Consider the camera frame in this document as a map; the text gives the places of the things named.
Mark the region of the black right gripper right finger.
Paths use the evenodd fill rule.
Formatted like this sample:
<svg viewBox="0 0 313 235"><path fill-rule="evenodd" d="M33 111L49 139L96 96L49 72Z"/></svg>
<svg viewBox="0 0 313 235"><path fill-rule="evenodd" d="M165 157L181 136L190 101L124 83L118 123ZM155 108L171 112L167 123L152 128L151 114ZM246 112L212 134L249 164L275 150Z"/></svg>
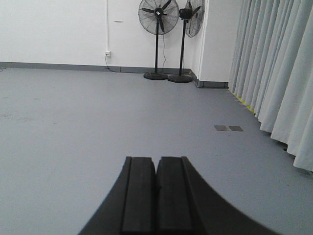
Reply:
<svg viewBox="0 0 313 235"><path fill-rule="evenodd" d="M162 157L157 168L158 235L274 235L220 196L187 157Z"/></svg>

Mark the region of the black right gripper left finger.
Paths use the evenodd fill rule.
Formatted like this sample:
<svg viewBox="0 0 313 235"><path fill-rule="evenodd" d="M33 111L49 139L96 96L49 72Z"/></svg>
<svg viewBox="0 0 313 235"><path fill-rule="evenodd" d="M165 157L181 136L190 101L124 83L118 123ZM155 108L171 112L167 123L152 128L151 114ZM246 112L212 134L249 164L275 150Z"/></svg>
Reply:
<svg viewBox="0 0 313 235"><path fill-rule="evenodd" d="M104 201L81 235L151 235L155 228L155 167L149 157L126 157Z"/></svg>

